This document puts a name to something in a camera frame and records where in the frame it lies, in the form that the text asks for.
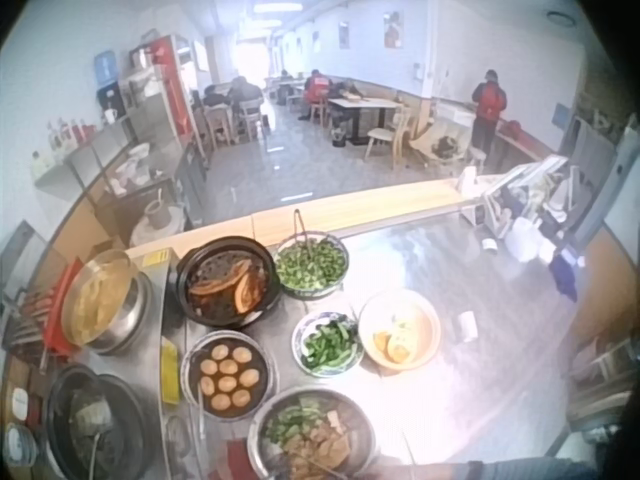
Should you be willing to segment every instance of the stainless steel pot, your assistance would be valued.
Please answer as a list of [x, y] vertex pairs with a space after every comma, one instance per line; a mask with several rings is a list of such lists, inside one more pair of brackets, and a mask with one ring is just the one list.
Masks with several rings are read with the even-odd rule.
[[323, 386], [304, 386], [286, 390], [266, 402], [253, 417], [247, 437], [247, 452], [256, 474], [263, 479], [274, 478], [274, 474], [282, 470], [280, 455], [274, 456], [273, 445], [263, 437], [265, 426], [284, 408], [298, 402], [300, 397], [314, 397], [328, 400], [349, 412], [355, 423], [346, 425], [349, 430], [351, 454], [347, 460], [336, 468], [336, 471], [349, 478], [364, 472], [378, 453], [375, 432], [371, 421], [364, 411], [351, 398]]
[[[80, 299], [82, 287], [97, 275], [110, 262], [122, 261], [126, 264], [126, 272], [122, 275], [122, 282], [129, 283], [129, 289], [107, 327], [95, 338], [86, 343], [78, 342], [72, 333], [74, 309]], [[138, 271], [135, 264], [126, 253], [110, 250], [97, 255], [87, 263], [76, 275], [69, 288], [62, 309], [62, 329], [71, 343], [86, 346], [100, 354], [115, 353], [132, 337], [142, 320], [149, 297], [149, 279]]]

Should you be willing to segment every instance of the wooden counter edge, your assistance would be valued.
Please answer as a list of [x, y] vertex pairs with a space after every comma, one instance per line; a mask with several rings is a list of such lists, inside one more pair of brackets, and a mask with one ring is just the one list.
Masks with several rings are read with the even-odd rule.
[[[479, 184], [483, 187], [480, 190], [491, 185], [499, 177], [500, 175], [480, 177]], [[455, 211], [473, 201], [463, 198], [455, 185], [456, 179], [430, 180], [320, 198], [214, 223], [130, 248], [127, 253], [131, 258], [135, 258], [164, 248], [173, 248], [178, 257], [182, 258], [192, 248], [228, 235], [254, 238], [266, 246], [275, 245], [291, 234], [292, 212], [296, 208], [301, 210], [303, 216], [305, 211], [307, 212], [310, 224], [306, 227], [309, 229], [352, 235], [373, 228]], [[389, 207], [379, 211], [363, 211], [364, 204], [374, 205], [381, 202], [388, 202]]]

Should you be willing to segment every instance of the person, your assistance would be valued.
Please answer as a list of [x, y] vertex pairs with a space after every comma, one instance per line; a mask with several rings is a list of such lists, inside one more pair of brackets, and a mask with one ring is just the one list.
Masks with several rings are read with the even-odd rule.
[[207, 107], [215, 107], [216, 105], [229, 104], [229, 99], [220, 93], [216, 93], [215, 85], [209, 85], [204, 89], [202, 103]]
[[322, 75], [319, 70], [315, 69], [311, 72], [311, 77], [307, 78], [304, 84], [304, 102], [302, 108], [305, 113], [298, 120], [311, 119], [311, 105], [320, 103], [323, 97], [326, 97], [331, 87], [331, 80]]
[[[360, 98], [364, 98], [364, 95], [356, 88], [353, 80], [346, 79], [342, 82], [337, 82], [331, 85], [329, 88], [329, 94], [327, 98], [346, 98], [347, 95], [353, 95]], [[349, 122], [353, 119], [354, 115], [358, 115], [354, 109], [345, 109], [336, 106], [331, 106], [331, 124], [334, 129], [340, 127], [344, 122]]]
[[329, 87], [329, 93], [327, 98], [345, 98], [346, 95], [356, 95], [360, 98], [364, 98], [364, 95], [356, 88], [355, 83], [350, 78], [343, 80], [342, 82], [334, 83]]
[[[263, 99], [262, 90], [247, 81], [245, 77], [236, 77], [231, 81], [231, 90], [227, 94], [234, 113], [240, 111], [240, 102]], [[260, 108], [251, 108], [247, 113], [258, 113]]]
[[[283, 69], [282, 72], [280, 72], [279, 80], [281, 82], [287, 82], [287, 81], [293, 80], [293, 76], [290, 75], [289, 72]], [[292, 94], [293, 94], [293, 88], [291, 87], [290, 84], [280, 85], [278, 87], [278, 105], [286, 105], [287, 97], [289, 97]]]
[[488, 156], [496, 135], [500, 113], [507, 108], [507, 94], [500, 88], [495, 70], [489, 70], [484, 78], [485, 83], [478, 85], [471, 96], [478, 104], [471, 132], [471, 145]]

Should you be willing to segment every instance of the framed picture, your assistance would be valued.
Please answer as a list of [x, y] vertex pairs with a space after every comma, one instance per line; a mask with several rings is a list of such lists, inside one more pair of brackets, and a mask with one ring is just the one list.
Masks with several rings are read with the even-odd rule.
[[404, 39], [404, 21], [402, 12], [395, 11], [384, 14], [384, 46], [386, 48], [402, 48]]
[[196, 66], [198, 70], [203, 72], [209, 71], [209, 59], [207, 58], [207, 49], [204, 48], [197, 40], [193, 41], [193, 51], [196, 54]]
[[311, 40], [313, 44], [313, 53], [320, 53], [320, 32], [313, 32]]
[[338, 25], [338, 43], [342, 50], [349, 48], [349, 22], [340, 22]]

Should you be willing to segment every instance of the black pot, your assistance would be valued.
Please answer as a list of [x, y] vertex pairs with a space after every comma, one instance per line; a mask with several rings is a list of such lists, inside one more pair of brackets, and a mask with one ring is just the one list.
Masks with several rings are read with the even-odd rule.
[[[226, 315], [224, 318], [207, 318], [199, 315], [193, 308], [188, 297], [189, 281], [207, 259], [224, 252], [246, 252], [262, 260], [267, 285], [262, 299], [258, 304], [243, 314]], [[211, 328], [239, 329], [255, 322], [276, 304], [280, 297], [280, 277], [276, 272], [276, 264], [269, 251], [252, 238], [233, 236], [213, 240], [201, 247], [194, 248], [180, 260], [177, 267], [175, 283], [176, 296], [182, 311], [194, 322]]]
[[111, 375], [96, 375], [81, 365], [65, 368], [56, 378], [47, 397], [44, 425], [53, 457], [69, 480], [89, 478], [92, 437], [81, 440], [82, 452], [74, 443], [70, 419], [79, 398], [104, 397], [111, 411], [112, 424], [102, 433], [99, 450], [110, 461], [107, 470], [96, 465], [96, 480], [136, 480], [150, 458], [149, 439], [140, 402], [131, 388]]

